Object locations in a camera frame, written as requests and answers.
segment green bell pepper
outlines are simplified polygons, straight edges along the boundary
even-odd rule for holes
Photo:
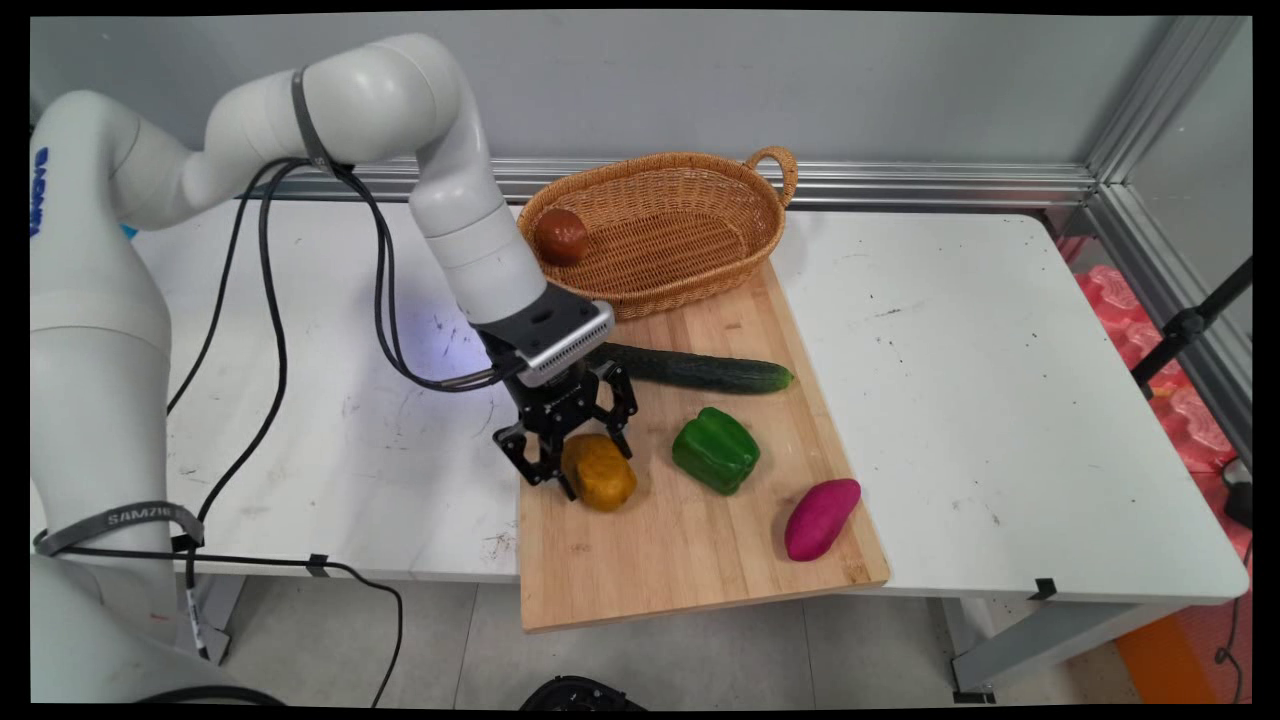
[[[671,446],[676,466],[721,495],[733,495],[755,469],[760,447],[737,420],[703,407]]]

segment cucumber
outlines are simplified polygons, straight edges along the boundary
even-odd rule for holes
[[[777,392],[791,384],[794,377],[782,365],[763,360],[646,350],[612,342],[600,343],[588,359],[593,363],[613,360],[637,380],[741,395]]]

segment fake vegetable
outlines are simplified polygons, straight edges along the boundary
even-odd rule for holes
[[[727,413],[703,407],[676,436],[671,459],[698,482],[721,495],[733,495],[755,469],[760,447]]]
[[[608,436],[584,434],[564,441],[561,470],[588,507],[612,512],[636,489],[636,474]]]
[[[809,488],[787,519],[783,541],[787,557],[808,562],[822,557],[840,536],[849,514],[863,497],[858,480],[827,480]]]
[[[603,342],[589,355],[593,361],[613,360],[631,379],[678,387],[762,395],[791,384],[791,370],[763,360],[737,360],[692,352],[646,350]]]
[[[586,225],[561,208],[553,208],[540,218],[534,228],[534,241],[543,259],[552,265],[575,265],[586,256]]]

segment purple sweet potato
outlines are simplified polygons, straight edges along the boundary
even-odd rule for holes
[[[827,480],[809,488],[787,519],[783,536],[787,557],[797,562],[822,557],[836,542],[861,496],[863,487],[851,478]]]

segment black tripod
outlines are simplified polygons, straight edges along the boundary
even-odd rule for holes
[[[1204,334],[1204,331],[1213,324],[1213,320],[1222,314],[1222,310],[1251,284],[1253,284],[1252,255],[1234,273],[1228,275],[1222,281],[1222,284],[1217,286],[1203,302],[1196,307],[1180,310],[1165,323],[1165,327],[1161,328],[1165,338],[1160,341],[1160,345],[1152,347],[1151,352],[1133,369],[1133,379],[1142,388],[1143,395],[1148,398],[1151,397],[1151,378],[1155,378],[1161,368],[1178,357],[1187,346]]]
[[[1213,324],[1213,320],[1222,314],[1222,310],[1251,284],[1253,284],[1252,255],[1234,273],[1228,275],[1222,281],[1222,284],[1217,286],[1203,302],[1196,307],[1187,307],[1179,311],[1165,323],[1161,331],[1165,338],[1160,341],[1160,345],[1151,348],[1151,352],[1133,369],[1133,379],[1148,400],[1151,398],[1151,378],[1156,377],[1156,373],[1167,365],[1170,360],[1178,357],[1187,346],[1204,334],[1204,331]],[[1228,487],[1230,495],[1226,500],[1226,516],[1252,530],[1253,483],[1230,483]]]

